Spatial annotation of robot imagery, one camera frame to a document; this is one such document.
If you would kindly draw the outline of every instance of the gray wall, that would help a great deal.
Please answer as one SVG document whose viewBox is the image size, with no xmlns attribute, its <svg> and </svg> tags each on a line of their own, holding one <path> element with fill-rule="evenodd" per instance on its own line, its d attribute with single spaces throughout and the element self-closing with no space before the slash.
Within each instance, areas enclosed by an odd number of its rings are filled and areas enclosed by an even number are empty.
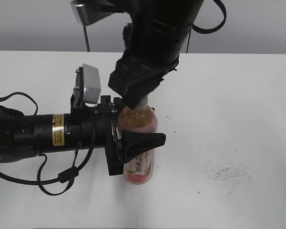
<svg viewBox="0 0 286 229">
<path fill-rule="evenodd" d="M 226 25 L 213 34 L 193 32 L 189 52 L 286 53 L 286 0 L 223 2 Z M 221 20 L 218 7 L 205 0 L 195 23 L 211 28 Z M 122 52 L 129 21 L 115 14 L 88 27 L 92 51 Z M 0 50 L 85 51 L 85 44 L 68 0 L 0 0 Z"/>
</svg>

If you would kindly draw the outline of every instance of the black cylinder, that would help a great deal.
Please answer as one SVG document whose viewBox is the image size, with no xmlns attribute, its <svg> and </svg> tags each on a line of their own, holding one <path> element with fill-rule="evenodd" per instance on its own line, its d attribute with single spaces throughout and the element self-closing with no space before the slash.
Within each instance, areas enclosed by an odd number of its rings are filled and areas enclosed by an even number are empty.
<svg viewBox="0 0 286 229">
<path fill-rule="evenodd" d="M 63 114 L 62 125 L 56 127 L 55 116 L 57 115 L 47 114 L 24 116 L 19 119 L 13 145 L 29 146 L 41 153 L 50 153 L 74 150 L 80 142 L 80 149 L 88 149 L 92 140 L 92 125 L 95 122 L 97 128 L 95 147 L 104 146 L 105 133 L 99 125 L 101 118 L 97 115 L 87 116 L 80 122 L 72 123 L 70 114 Z"/>
<path fill-rule="evenodd" d="M 141 0 L 126 48 L 153 64 L 175 62 L 203 1 Z"/>
</svg>

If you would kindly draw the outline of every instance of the black cable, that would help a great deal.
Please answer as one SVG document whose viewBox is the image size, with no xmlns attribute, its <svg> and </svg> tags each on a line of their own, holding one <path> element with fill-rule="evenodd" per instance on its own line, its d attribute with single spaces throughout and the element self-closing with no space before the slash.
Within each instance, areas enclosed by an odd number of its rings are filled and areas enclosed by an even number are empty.
<svg viewBox="0 0 286 229">
<path fill-rule="evenodd" d="M 38 172 L 37 172 L 37 183 L 38 183 L 38 187 L 40 188 L 40 190 L 43 193 L 45 193 L 45 194 L 47 194 L 49 196 L 59 196 L 62 193 L 68 191 L 72 187 L 72 185 L 74 183 L 74 179 L 78 175 L 78 170 L 77 170 L 77 167 L 75 166 L 75 161 L 76 161 L 76 158 L 77 158 L 77 155 L 78 155 L 79 147 L 80 147 L 80 144 L 78 145 L 78 147 L 74 151 L 74 160 L 73 160 L 73 164 L 72 164 L 72 167 L 71 167 L 71 170 L 70 170 L 69 182 L 68 182 L 66 188 L 62 192 L 60 192 L 60 193 L 51 193 L 51 192 L 49 192 L 48 190 L 46 190 L 43 187 L 43 185 L 41 183 L 41 171 L 42 171 L 43 167 L 45 166 L 45 164 L 47 163 L 48 157 L 45 154 L 40 154 L 39 155 L 39 156 L 44 156 L 44 162 L 42 163 L 42 165 L 38 169 Z"/>
<path fill-rule="evenodd" d="M 37 105 L 37 103 L 35 102 L 35 100 L 32 97 L 30 97 L 28 94 L 25 94 L 23 92 L 14 92 L 14 93 L 9 94 L 9 95 L 7 95 L 5 97 L 0 97 L 0 102 L 4 102 L 4 101 L 8 100 L 9 98 L 11 98 L 14 95 L 22 95 L 24 97 L 27 97 L 29 100 L 31 100 L 36 105 L 36 110 L 35 110 L 34 116 L 37 114 L 37 112 L 38 112 L 38 105 Z"/>
<path fill-rule="evenodd" d="M 191 39 L 191 31 L 192 31 L 192 29 L 190 29 L 189 37 L 187 39 L 186 53 L 188 53 L 188 51 L 189 51 L 189 44 L 190 44 L 190 39 Z"/>
<path fill-rule="evenodd" d="M 219 7 L 219 9 L 222 11 L 223 15 L 224 15 L 224 19 L 223 21 L 217 25 L 215 28 L 212 28 L 212 29 L 202 29 L 202 28 L 199 28 L 197 26 L 195 26 L 194 24 L 192 25 L 192 29 L 195 31 L 195 32 L 198 32 L 198 33 L 201 33 L 201 34 L 209 34 L 209 33 L 213 33 L 213 32 L 216 32 L 218 30 L 220 30 L 224 24 L 225 24 L 225 21 L 227 19 L 227 11 L 225 9 L 225 5 L 220 1 L 220 0 L 213 0 L 216 5 Z"/>
<path fill-rule="evenodd" d="M 86 26 L 85 26 L 85 25 L 82 25 L 82 29 L 84 30 L 84 37 L 85 37 L 87 52 L 90 52 L 90 46 L 89 46 L 89 40 L 88 40 L 88 35 L 87 35 Z"/>
<path fill-rule="evenodd" d="M 0 172 L 0 178 L 4 179 L 4 180 L 7 180 L 7 181 L 10 181 L 10 182 L 13 182 L 13 183 L 21 184 L 21 185 L 38 185 L 38 183 L 36 181 L 33 181 L 33 180 L 22 180 L 22 179 L 18 179 L 18 178 L 13 178 L 13 177 L 5 175 L 4 173 L 1 173 L 1 172 Z M 59 182 L 58 178 L 52 179 L 52 180 L 44 180 L 41 183 L 43 185 L 49 185 L 49 184 L 54 184 L 54 183 L 57 183 L 57 182 Z"/>
</svg>

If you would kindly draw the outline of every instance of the yellow label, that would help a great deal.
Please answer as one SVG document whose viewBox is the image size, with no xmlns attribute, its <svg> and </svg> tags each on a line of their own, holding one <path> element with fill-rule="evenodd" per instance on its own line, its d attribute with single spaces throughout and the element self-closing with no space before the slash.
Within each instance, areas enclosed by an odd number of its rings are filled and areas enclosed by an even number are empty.
<svg viewBox="0 0 286 229">
<path fill-rule="evenodd" d="M 52 142 L 53 146 L 64 146 L 64 114 L 54 114 L 52 120 Z"/>
</svg>

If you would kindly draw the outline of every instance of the white tabletop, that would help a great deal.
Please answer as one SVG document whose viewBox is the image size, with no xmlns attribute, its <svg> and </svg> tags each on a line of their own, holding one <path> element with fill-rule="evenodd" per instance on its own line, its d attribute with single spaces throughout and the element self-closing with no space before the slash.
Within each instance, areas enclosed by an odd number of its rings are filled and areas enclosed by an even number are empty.
<svg viewBox="0 0 286 229">
<path fill-rule="evenodd" d="M 39 114 L 67 113 L 75 69 L 99 68 L 101 94 L 115 96 L 107 83 L 120 56 L 0 52 L 0 96 L 26 92 Z M 58 197 L 0 179 L 0 229 L 286 229 L 286 55 L 181 54 L 177 69 L 149 96 L 167 134 L 149 182 L 109 177 L 103 149 Z M 3 104 L 34 111 L 20 96 Z M 73 152 L 50 154 L 43 179 L 72 159 Z M 36 179 L 42 161 L 1 164 L 0 171 Z"/>
</svg>

